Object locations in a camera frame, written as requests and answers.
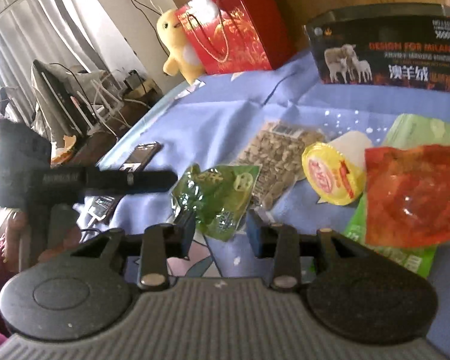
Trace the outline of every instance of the gold rope handle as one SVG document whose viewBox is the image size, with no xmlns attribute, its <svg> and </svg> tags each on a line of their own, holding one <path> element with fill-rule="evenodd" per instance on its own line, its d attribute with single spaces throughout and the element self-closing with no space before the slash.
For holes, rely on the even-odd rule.
<svg viewBox="0 0 450 360">
<path fill-rule="evenodd" d="M 190 15 L 187 13 L 187 20 L 188 23 L 190 24 L 190 28 L 192 29 L 193 35 L 195 36 L 195 39 L 197 40 L 198 44 L 200 46 L 202 46 L 202 48 L 207 52 L 207 54 L 209 56 L 211 56 L 215 61 L 219 62 L 219 63 L 223 63 L 228 59 L 228 55 L 230 53 L 230 49 L 228 46 L 228 38 L 227 38 L 227 34 L 225 33 L 225 26 L 224 26 L 224 21 L 222 18 L 222 12 L 220 10 L 218 10 L 218 16 L 220 18 L 220 25 L 222 26 L 222 32 L 223 32 L 223 37 L 225 39 L 225 46 L 226 46 L 226 54 L 224 58 L 219 58 L 217 56 L 214 56 L 206 47 L 205 45 L 202 43 L 202 41 L 198 38 L 197 34 L 195 33 L 195 31 L 193 30 L 193 26 L 192 26 L 192 22 L 190 20 L 190 17 L 193 17 L 195 19 L 195 21 L 197 21 L 198 25 L 200 26 L 200 28 L 202 28 L 202 25 L 200 24 L 200 22 L 197 20 L 197 18 L 194 15 Z"/>
</svg>

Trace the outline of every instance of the bright green package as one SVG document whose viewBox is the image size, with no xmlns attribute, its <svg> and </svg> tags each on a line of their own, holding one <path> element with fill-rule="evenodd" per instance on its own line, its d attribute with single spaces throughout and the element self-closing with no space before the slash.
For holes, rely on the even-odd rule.
<svg viewBox="0 0 450 360">
<path fill-rule="evenodd" d="M 218 165 L 202 172 L 194 163 L 172 191 L 175 216 L 182 209 L 193 209 L 197 230 L 228 241 L 245 214 L 259 173 L 260 167 L 253 165 Z"/>
<path fill-rule="evenodd" d="M 384 146 L 397 149 L 410 149 L 434 143 L 450 145 L 450 123 L 411 114 L 403 114 L 397 117 L 383 141 Z M 366 224 L 367 197 L 364 194 L 343 234 L 364 245 L 365 233 L 367 232 Z M 373 250 L 426 278 L 430 273 L 437 247 L 421 249 L 373 247 Z"/>
</svg>

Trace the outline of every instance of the red logo on lid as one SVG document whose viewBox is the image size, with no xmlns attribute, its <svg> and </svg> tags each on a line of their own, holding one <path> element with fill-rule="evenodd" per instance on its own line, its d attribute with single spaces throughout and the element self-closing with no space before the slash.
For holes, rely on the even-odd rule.
<svg viewBox="0 0 450 360">
<path fill-rule="evenodd" d="M 314 183 L 325 193 L 331 193 L 334 179 L 330 170 L 322 161 L 311 159 L 308 161 L 308 171 Z"/>
</svg>

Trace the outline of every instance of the red gift bag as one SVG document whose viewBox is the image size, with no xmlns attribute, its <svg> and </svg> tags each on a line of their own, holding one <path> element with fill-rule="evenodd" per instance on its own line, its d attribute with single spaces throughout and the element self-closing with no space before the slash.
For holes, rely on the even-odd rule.
<svg viewBox="0 0 450 360">
<path fill-rule="evenodd" d="M 176 12 L 208 74 L 277 69 L 296 52 L 274 0 L 212 1 L 220 13 L 210 22 L 194 1 Z"/>
</svg>

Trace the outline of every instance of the silver screw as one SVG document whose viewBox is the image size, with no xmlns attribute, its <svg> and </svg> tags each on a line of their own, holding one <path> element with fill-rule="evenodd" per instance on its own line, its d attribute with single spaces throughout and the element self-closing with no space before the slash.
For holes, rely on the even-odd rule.
<svg viewBox="0 0 450 360">
<path fill-rule="evenodd" d="M 274 278 L 274 286 L 277 288 L 293 288 L 297 285 L 298 281 L 293 276 L 278 276 Z"/>
<path fill-rule="evenodd" d="M 165 282 L 165 276 L 162 274 L 146 274 L 142 276 L 140 282 L 144 286 L 156 287 L 162 285 Z"/>
</svg>

